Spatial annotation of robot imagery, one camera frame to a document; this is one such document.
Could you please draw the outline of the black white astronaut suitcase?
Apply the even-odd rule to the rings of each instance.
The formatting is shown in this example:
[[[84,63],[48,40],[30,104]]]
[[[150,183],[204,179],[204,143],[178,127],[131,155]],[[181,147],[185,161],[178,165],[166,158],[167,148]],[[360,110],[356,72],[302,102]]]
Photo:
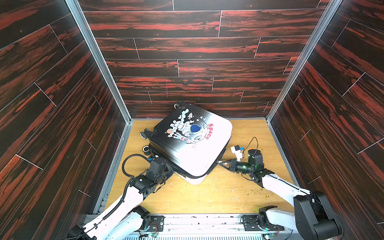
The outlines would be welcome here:
[[[169,162],[192,185],[199,185],[222,159],[232,137],[232,123],[190,103],[178,102],[174,110],[150,131],[149,151]]]

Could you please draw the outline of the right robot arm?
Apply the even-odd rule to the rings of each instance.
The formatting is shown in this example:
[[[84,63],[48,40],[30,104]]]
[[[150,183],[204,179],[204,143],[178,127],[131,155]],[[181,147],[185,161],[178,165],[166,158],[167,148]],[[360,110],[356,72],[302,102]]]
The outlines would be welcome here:
[[[220,166],[232,173],[249,175],[249,181],[275,193],[293,206],[293,211],[277,206],[261,208],[257,216],[259,229],[278,231],[284,227],[299,233],[304,240],[327,240],[344,235],[340,217],[322,192],[295,186],[266,169],[263,163],[245,163],[233,159],[220,162]]]

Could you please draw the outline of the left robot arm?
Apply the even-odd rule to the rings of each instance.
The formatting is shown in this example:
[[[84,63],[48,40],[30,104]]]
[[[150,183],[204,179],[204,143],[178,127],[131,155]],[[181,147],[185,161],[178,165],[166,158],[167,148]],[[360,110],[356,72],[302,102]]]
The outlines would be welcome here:
[[[83,227],[73,227],[67,239],[120,240],[133,232],[149,230],[151,213],[143,208],[141,203],[150,194],[155,193],[173,173],[166,160],[153,159],[144,174],[130,178],[118,200]]]

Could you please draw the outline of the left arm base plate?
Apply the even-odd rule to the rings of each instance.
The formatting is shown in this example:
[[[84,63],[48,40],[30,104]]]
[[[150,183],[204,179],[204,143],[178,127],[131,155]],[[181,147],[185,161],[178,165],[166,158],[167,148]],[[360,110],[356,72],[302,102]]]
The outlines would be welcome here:
[[[150,215],[144,217],[141,227],[137,232],[152,232],[158,233],[164,230],[165,216],[162,215]]]

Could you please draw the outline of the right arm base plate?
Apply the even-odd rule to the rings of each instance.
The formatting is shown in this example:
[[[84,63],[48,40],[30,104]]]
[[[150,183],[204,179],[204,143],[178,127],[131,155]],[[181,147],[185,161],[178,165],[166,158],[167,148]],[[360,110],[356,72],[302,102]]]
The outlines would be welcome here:
[[[240,223],[246,232],[250,231],[279,231],[279,227],[269,222],[266,215],[242,215]]]

